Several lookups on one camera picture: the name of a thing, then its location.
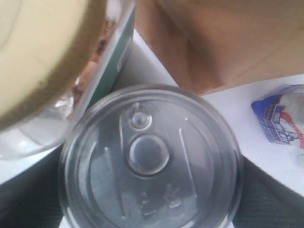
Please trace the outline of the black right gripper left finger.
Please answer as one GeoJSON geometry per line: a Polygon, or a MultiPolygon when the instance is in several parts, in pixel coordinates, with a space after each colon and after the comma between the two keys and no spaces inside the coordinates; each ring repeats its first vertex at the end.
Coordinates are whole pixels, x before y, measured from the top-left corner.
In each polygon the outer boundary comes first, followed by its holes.
{"type": "Polygon", "coordinates": [[[2,228],[58,228],[63,212],[58,196],[56,149],[0,186],[2,228]]]}

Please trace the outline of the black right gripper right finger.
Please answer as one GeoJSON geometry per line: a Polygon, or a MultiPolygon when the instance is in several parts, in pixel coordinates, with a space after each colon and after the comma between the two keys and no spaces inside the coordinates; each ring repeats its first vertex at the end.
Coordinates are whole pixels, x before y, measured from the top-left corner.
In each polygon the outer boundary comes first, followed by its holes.
{"type": "Polygon", "coordinates": [[[236,228],[302,228],[304,198],[244,158],[244,188],[236,228]]]}

